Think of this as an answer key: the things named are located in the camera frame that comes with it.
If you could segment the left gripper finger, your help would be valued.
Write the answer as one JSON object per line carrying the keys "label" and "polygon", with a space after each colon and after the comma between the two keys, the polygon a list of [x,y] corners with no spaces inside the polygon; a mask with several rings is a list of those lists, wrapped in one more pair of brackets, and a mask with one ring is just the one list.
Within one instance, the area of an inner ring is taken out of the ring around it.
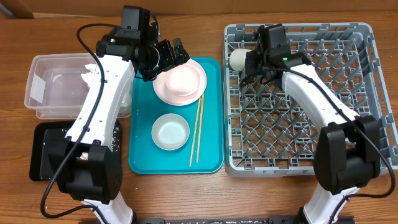
{"label": "left gripper finger", "polygon": [[166,62],[166,61],[159,62],[154,68],[155,75],[154,75],[154,78],[152,78],[152,81],[154,81],[158,77],[158,75],[161,74],[162,72],[169,71],[169,70],[171,70],[177,66],[183,65],[187,62],[188,62],[188,60],[182,60],[180,62]]}
{"label": "left gripper finger", "polygon": [[187,62],[190,59],[189,54],[184,49],[180,38],[176,38],[173,40],[174,52],[175,52],[175,61],[176,62]]}

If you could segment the white cup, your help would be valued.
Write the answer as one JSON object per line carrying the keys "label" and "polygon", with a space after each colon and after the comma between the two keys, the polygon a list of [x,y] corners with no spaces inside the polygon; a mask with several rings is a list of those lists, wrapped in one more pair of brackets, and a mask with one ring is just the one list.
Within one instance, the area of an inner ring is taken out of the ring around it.
{"label": "white cup", "polygon": [[246,54],[249,49],[236,49],[229,57],[229,64],[234,71],[242,72],[245,68]]}

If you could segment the large pink plate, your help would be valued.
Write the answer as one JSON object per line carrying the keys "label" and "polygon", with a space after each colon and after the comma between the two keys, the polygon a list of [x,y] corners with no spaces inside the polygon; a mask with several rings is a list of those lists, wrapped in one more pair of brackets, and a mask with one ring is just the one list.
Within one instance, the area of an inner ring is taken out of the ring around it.
{"label": "large pink plate", "polygon": [[193,59],[189,59],[187,63],[183,65],[193,65],[200,73],[200,86],[196,92],[194,92],[192,95],[188,96],[177,96],[173,94],[170,90],[167,89],[165,85],[165,75],[167,72],[171,71],[166,71],[162,72],[161,74],[158,75],[158,77],[153,81],[153,88],[156,93],[156,95],[164,102],[174,105],[174,106],[185,106],[189,105],[190,103],[193,103],[194,101],[198,100],[202,94],[204,93],[206,89],[206,84],[207,84],[207,77],[204,68],[196,61]]}

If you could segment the wooden chopstick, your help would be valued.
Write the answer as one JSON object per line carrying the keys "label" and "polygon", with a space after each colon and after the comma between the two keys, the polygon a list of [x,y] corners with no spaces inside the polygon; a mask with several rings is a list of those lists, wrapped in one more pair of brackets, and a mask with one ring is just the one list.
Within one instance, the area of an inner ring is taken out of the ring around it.
{"label": "wooden chopstick", "polygon": [[191,153],[190,153],[190,164],[189,164],[190,167],[192,166],[193,152],[194,152],[194,148],[195,148],[195,139],[196,139],[196,134],[197,134],[197,125],[198,125],[198,118],[199,118],[199,112],[200,112],[200,107],[201,107],[201,99],[202,99],[202,97],[200,97],[198,99],[197,114],[196,114],[196,118],[195,118],[195,127],[194,127],[194,132],[193,132],[192,148],[191,148]]}
{"label": "wooden chopstick", "polygon": [[201,145],[201,129],[202,129],[202,121],[203,121],[203,108],[204,108],[204,97],[205,94],[201,96],[201,105],[200,105],[200,120],[199,120],[199,133],[198,133],[198,144],[197,144],[197,159],[196,162],[199,162],[200,156],[200,145]]}

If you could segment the white napkin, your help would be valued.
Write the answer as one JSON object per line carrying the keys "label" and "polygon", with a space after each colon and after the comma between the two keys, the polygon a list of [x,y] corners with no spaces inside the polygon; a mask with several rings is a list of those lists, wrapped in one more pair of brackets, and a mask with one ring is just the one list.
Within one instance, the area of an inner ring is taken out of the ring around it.
{"label": "white napkin", "polygon": [[[92,84],[94,76],[95,76],[96,65],[93,63],[90,63],[90,64],[85,65],[85,68],[87,70],[89,70],[89,72],[82,73],[81,77],[82,77],[83,81],[86,83],[87,87],[91,88],[91,84]],[[123,96],[122,102],[121,102],[121,107],[123,107],[123,108],[130,107],[130,105],[131,105],[131,102],[132,102],[132,99],[130,96],[131,84],[132,84],[132,82],[128,83],[126,85],[127,90],[126,90],[126,92]]]}

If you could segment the grey bowl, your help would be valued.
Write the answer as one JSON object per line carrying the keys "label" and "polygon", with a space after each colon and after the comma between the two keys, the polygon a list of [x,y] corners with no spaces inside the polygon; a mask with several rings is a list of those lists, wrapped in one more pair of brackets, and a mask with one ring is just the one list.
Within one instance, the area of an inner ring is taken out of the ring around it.
{"label": "grey bowl", "polygon": [[166,151],[181,148],[188,140],[190,127],[180,115],[169,113],[156,119],[152,125],[151,136],[155,145]]}

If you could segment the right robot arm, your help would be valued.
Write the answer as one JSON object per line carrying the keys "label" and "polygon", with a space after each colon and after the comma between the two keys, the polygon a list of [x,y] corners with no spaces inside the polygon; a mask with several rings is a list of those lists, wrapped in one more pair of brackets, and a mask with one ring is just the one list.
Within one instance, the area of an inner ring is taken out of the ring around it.
{"label": "right robot arm", "polygon": [[373,116],[361,117],[323,83],[311,60],[292,53],[282,24],[260,26],[256,48],[246,54],[246,76],[240,86],[258,79],[276,82],[304,110],[318,131],[313,169],[318,185],[296,216],[296,223],[336,223],[350,197],[379,176],[380,125]]}

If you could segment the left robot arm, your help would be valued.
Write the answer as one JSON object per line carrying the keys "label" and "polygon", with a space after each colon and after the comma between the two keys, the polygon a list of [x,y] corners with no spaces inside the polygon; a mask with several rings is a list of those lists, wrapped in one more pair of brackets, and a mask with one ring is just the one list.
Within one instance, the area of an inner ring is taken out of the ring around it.
{"label": "left robot arm", "polygon": [[123,168],[112,148],[119,109],[135,79],[145,82],[189,60],[180,39],[159,40],[153,13],[124,6],[122,22],[112,25],[90,51],[96,62],[83,107],[63,138],[46,138],[53,177],[63,193],[89,208],[101,223],[135,223],[121,195]]}

